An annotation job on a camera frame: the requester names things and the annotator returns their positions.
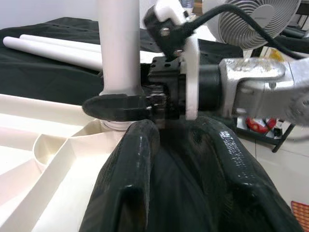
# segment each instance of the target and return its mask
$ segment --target white fan grille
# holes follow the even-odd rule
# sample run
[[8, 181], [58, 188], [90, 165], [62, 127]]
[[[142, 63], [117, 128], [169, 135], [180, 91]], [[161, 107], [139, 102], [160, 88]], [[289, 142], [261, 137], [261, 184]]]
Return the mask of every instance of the white fan grille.
[[[271, 5], [275, 12], [270, 23], [264, 28], [273, 38], [278, 36], [288, 25], [295, 14], [299, 0], [227, 0], [251, 15], [258, 7]], [[239, 16], [233, 13], [223, 13], [219, 20], [219, 31], [227, 44], [240, 46], [243, 49], [253, 49], [267, 42]]]

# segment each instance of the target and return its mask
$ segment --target bolt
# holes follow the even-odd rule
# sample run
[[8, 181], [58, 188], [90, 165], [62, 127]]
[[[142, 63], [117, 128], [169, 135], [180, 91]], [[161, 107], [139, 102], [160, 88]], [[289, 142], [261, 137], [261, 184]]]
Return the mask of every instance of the bolt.
[[271, 89], [275, 89], [276, 86], [277, 86], [277, 83], [276, 83], [276, 82], [269, 83], [269, 87], [270, 87]]
[[181, 55], [182, 55], [182, 50], [176, 50], [175, 52], [174, 52], [174, 56], [176, 56], [176, 57], [180, 57]]
[[170, 30], [169, 28], [162, 28], [161, 29], [161, 36], [169, 36]]
[[242, 109], [242, 108], [236, 108], [236, 113], [238, 115], [246, 115], [247, 111], [245, 109]]
[[309, 100], [304, 100], [304, 101], [303, 101], [303, 105], [306, 106], [306, 107], [308, 107], [308, 106], [309, 106]]

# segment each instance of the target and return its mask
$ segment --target white background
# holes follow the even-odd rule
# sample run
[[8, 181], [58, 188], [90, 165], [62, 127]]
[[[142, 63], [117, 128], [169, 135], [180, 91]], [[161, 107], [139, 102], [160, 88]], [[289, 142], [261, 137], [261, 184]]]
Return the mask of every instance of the white background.
[[[140, 22], [155, 1], [140, 0]], [[97, 20], [96, 2], [97, 0], [0, 0], [0, 29], [37, 24], [60, 17]]]

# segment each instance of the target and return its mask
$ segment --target white curved plastic part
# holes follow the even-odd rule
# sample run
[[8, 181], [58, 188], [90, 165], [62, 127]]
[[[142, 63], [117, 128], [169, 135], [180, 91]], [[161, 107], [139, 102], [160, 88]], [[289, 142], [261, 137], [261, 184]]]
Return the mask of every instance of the white curved plastic part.
[[[183, 8], [178, 0], [158, 0], [155, 14], [163, 22], [171, 18], [174, 24], [185, 22]], [[186, 40], [183, 58], [186, 63], [186, 119], [195, 120], [198, 113], [198, 82], [199, 82], [199, 44], [196, 35]]]

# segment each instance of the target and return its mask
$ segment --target white tube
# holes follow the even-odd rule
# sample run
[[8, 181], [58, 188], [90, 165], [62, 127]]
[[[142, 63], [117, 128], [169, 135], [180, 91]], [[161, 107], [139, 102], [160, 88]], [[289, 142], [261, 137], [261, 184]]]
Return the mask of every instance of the white tube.
[[101, 53], [101, 46], [99, 44], [90, 44], [90, 43], [82, 43], [82, 42], [76, 42], [76, 41], [70, 41], [70, 40], [60, 40], [60, 39], [53, 39], [48, 37], [42, 37], [42, 36], [35, 36], [35, 35], [21, 35], [19, 37], [21, 40], [29, 40], [29, 41], [36, 41], [46, 44], [54, 44], [64, 47], [72, 47], [72, 48], [78, 48], [81, 50], [86, 50], [90, 52], [99, 52]]
[[139, 4], [139, 0], [98, 0], [104, 72], [101, 94], [141, 92]]
[[[54, 45], [60, 45], [64, 47], [72, 47], [72, 48], [77, 48], [81, 50], [101, 53], [101, 46], [98, 44], [93, 44], [93, 43], [91, 44], [81, 43], [81, 42], [75, 42], [75, 41], [70, 41], [70, 40], [60, 40], [60, 39], [53, 39], [53, 38], [34, 36], [34, 35], [25, 35], [25, 34], [21, 35], [19, 38], [21, 40], [37, 41], [37, 42], [46, 43], [46, 44], [54, 44]], [[164, 56], [163, 53], [140, 51], [140, 63], [141, 64], [143, 63], [151, 64], [154, 57], [162, 57], [162, 56]]]
[[41, 57], [58, 60], [96, 71], [102, 70], [101, 54], [97, 52], [21, 40], [13, 37], [5, 37], [3, 39], [3, 44], [8, 48], [28, 52]]

